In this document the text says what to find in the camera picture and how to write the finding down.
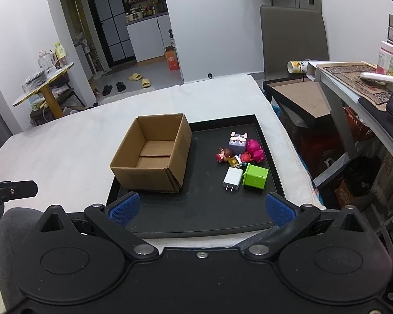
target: doorway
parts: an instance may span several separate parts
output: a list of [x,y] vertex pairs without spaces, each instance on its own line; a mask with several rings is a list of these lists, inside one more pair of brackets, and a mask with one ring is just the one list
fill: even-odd
[[135,60],[122,0],[88,0],[109,67]]

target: yellow table leg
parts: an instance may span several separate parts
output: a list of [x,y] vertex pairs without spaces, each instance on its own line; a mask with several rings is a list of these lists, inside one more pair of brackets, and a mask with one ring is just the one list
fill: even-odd
[[41,88],[41,92],[55,119],[64,117],[63,111],[61,111],[60,105],[58,105],[57,100],[55,100],[54,95],[52,94],[51,89],[49,88],[49,85],[46,85],[45,87]]

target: black slipper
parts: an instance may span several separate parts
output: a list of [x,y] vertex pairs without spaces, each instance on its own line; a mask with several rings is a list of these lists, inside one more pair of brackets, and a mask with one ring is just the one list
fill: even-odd
[[102,91],[102,95],[106,96],[109,93],[111,93],[111,91],[112,91],[112,86],[111,85],[105,85],[105,87],[103,88],[103,91]]
[[126,89],[127,87],[124,85],[124,83],[122,81],[118,81],[116,83],[116,88],[118,89],[118,92],[122,92],[124,91],[124,89]]

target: slipper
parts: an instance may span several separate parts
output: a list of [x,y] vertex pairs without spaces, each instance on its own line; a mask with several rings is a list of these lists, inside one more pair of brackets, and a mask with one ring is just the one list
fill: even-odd
[[111,85],[106,85],[106,86],[103,88],[102,95],[103,95],[103,96],[106,96],[106,95],[108,95],[109,93],[111,93],[111,91],[112,91],[112,86],[111,86]]
[[149,79],[143,79],[143,81],[141,82],[141,86],[143,88],[150,87],[151,86],[151,81]]
[[137,80],[141,79],[142,77],[143,77],[143,76],[142,76],[141,74],[134,73],[133,75],[131,75],[131,76],[128,78],[128,80],[137,81]]
[[127,87],[124,85],[122,81],[118,81],[116,83],[116,88],[118,89],[118,92],[124,91]]

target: glass pane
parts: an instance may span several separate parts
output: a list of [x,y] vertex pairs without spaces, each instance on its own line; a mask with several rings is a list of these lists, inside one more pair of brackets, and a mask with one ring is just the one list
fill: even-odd
[[124,5],[122,4],[122,0],[109,0],[109,4],[111,5],[113,16],[121,14],[121,13],[125,13]]
[[97,14],[101,21],[112,17],[111,8],[109,8],[108,0],[95,0]]
[[113,18],[115,20],[116,29],[118,30],[119,38],[121,41],[129,39],[127,30],[127,17],[125,14],[118,15]]
[[109,47],[109,49],[111,50],[113,61],[125,59],[124,51],[122,51],[122,47],[120,43],[117,43],[116,45]]
[[124,49],[125,56],[128,58],[129,56],[133,56],[134,50],[132,49],[131,40],[124,41],[122,43],[122,48]]
[[108,46],[121,42],[116,32],[115,23],[113,18],[105,20],[102,23],[103,32],[105,33],[106,41]]

